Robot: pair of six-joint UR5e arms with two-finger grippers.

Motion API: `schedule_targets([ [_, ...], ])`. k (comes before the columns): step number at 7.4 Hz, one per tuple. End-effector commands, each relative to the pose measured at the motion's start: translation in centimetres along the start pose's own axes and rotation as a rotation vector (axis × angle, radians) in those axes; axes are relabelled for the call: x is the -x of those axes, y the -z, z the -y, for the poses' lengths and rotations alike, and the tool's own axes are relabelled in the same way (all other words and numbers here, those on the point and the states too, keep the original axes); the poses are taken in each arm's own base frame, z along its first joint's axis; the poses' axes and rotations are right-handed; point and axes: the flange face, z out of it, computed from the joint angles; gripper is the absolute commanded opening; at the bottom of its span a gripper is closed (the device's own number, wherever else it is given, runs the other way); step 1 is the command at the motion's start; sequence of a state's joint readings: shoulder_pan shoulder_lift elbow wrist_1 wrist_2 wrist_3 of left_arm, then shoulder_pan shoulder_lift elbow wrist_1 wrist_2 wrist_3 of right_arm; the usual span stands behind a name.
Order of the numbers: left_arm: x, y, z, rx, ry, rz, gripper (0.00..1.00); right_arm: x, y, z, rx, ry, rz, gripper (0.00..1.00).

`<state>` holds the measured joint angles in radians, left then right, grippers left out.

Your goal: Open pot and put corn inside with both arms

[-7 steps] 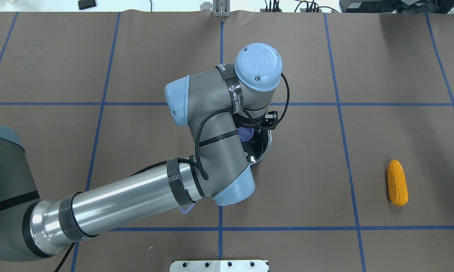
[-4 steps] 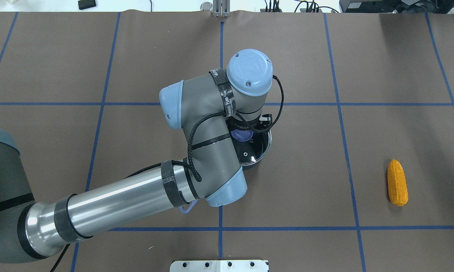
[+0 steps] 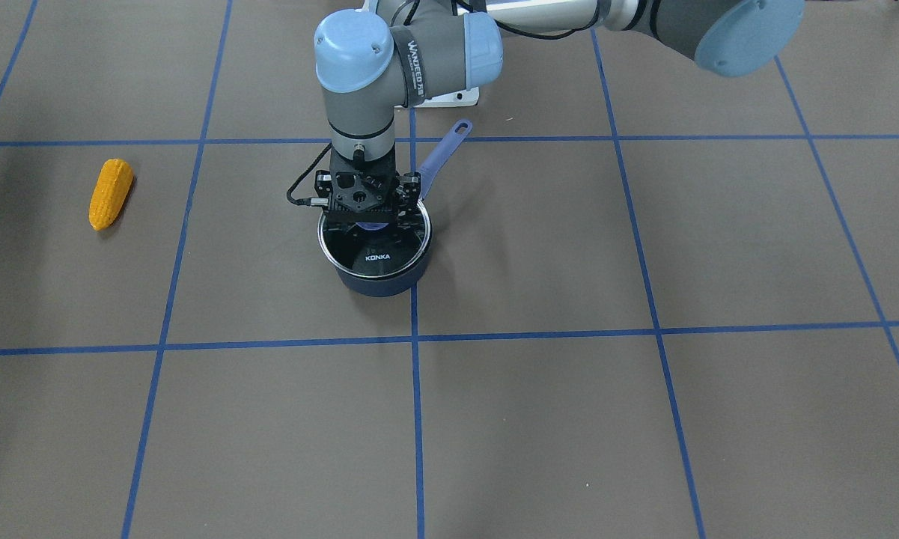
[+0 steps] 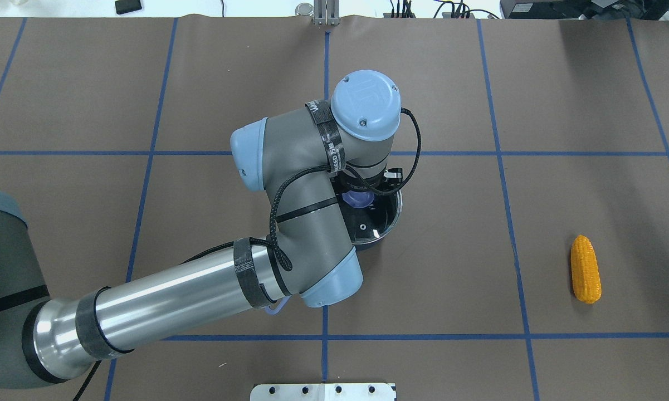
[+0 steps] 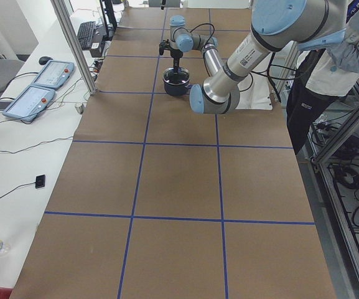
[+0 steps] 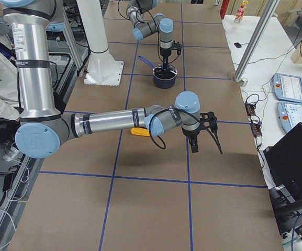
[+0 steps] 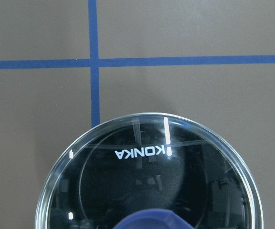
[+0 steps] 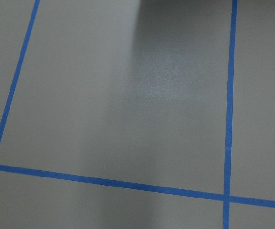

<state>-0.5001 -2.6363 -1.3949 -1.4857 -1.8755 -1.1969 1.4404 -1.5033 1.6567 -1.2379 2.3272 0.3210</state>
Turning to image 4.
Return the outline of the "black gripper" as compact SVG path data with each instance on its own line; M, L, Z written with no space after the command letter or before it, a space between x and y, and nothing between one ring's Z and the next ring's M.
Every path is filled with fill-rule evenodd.
M347 165L344 171L337 173L337 183L345 191L395 193L404 181L403 168L383 168L369 177L364 177L362 173L373 173L373 170Z

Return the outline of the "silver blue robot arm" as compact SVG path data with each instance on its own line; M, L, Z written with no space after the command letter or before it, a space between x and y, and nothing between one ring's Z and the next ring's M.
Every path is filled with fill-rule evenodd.
M308 307L362 286L345 193L395 195L389 170L406 110L383 73L352 72L331 98L235 130L243 184L270 200L266 238L240 238L178 266L78 300L53 299L16 201L0 191L0 388L31 389L82 376L97 362L292 294Z

